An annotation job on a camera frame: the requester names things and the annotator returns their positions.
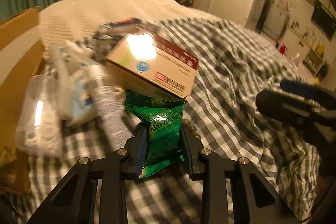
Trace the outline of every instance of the white plastic bag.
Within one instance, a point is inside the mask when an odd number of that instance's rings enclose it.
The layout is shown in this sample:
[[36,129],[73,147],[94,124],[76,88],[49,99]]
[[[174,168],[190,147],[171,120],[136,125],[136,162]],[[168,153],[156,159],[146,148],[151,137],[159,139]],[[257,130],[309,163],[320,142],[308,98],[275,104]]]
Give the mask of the white plastic bag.
[[60,157],[63,138],[53,77],[31,78],[16,129],[16,147],[29,155]]
[[67,125],[79,127],[97,117],[97,110],[87,92],[86,72],[79,69],[70,77],[72,116]]

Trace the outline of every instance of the bed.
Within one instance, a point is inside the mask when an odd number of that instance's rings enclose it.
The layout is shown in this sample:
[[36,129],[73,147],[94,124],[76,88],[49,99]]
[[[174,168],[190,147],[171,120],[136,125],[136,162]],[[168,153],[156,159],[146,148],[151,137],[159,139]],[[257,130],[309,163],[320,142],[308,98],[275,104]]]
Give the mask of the bed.
[[[183,117],[197,128],[204,147],[233,160],[247,157],[296,217],[304,219],[315,198],[319,155],[294,129],[256,111],[255,97],[264,88],[277,90],[283,78],[302,81],[267,40],[174,0],[62,0],[40,13],[39,28],[46,48],[65,39],[85,46],[99,24],[130,17],[165,27],[173,43],[199,57]],[[95,160],[110,152],[96,119],[77,129],[65,128],[63,134],[62,159],[29,157],[31,193],[6,195],[18,223],[30,218],[79,158]],[[223,183],[230,188],[228,181]],[[202,182],[189,180],[180,167],[128,181],[126,189],[129,223],[199,222]],[[233,222],[230,191],[227,194]],[[97,198],[96,223],[98,208]]]

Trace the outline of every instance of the blue label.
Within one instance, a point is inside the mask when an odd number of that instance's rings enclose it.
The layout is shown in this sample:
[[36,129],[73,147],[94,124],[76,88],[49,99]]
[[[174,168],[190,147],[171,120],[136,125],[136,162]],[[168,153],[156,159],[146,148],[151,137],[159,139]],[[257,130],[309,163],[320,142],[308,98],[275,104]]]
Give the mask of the blue label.
[[147,62],[140,61],[137,64],[136,69],[140,72],[146,72],[146,71],[149,71],[150,65]]

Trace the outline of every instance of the metal screw head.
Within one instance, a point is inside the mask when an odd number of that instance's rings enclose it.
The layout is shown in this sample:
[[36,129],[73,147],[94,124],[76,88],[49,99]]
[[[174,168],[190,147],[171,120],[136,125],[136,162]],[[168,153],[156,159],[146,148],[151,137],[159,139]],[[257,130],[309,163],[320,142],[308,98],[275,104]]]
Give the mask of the metal screw head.
[[87,164],[89,162],[89,158],[87,157],[80,158],[78,162],[80,164]]
[[299,125],[299,126],[301,126],[301,125],[303,125],[303,123],[304,123],[304,119],[303,118],[301,118],[301,117],[299,117],[299,118],[297,118],[297,124]]
[[203,149],[201,150],[201,153],[202,153],[203,155],[209,155],[209,154],[211,153],[211,150],[208,149],[208,148],[203,148]]
[[190,121],[188,119],[182,119],[182,123],[186,124],[187,126],[190,126]]
[[243,165],[246,165],[249,163],[249,160],[247,158],[242,157],[239,159],[239,162]]
[[126,155],[127,152],[128,152],[128,151],[127,151],[126,148],[120,148],[120,149],[118,149],[118,151],[117,151],[118,155],[120,155],[120,156],[124,156],[124,155]]
[[190,132],[191,133],[195,134],[196,131],[197,131],[196,127],[194,127],[194,126],[190,127]]

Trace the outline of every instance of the printed label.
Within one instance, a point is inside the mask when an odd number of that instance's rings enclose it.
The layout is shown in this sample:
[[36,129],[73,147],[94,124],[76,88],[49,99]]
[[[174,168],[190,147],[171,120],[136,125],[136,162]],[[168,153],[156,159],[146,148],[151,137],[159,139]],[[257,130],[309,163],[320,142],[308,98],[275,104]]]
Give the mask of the printed label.
[[172,80],[168,77],[166,77],[165,81],[168,83],[168,85],[184,92],[184,89],[185,89],[184,86],[180,85],[178,82],[176,82],[176,81],[174,81],[174,80]]
[[159,80],[161,80],[161,81],[164,81],[164,79],[166,78],[166,76],[163,75],[162,73],[157,72],[157,73],[155,74],[155,78],[157,78],[157,79],[159,79]]
[[121,119],[122,104],[113,94],[112,87],[99,86],[95,88],[94,102],[97,107],[97,113],[102,120],[105,134],[113,149],[117,150],[124,147],[127,139],[133,137],[133,135]]
[[144,61],[140,61],[137,64],[136,69],[140,72],[146,72],[146,71],[149,71],[150,67],[151,66],[149,65],[149,63],[144,62]]

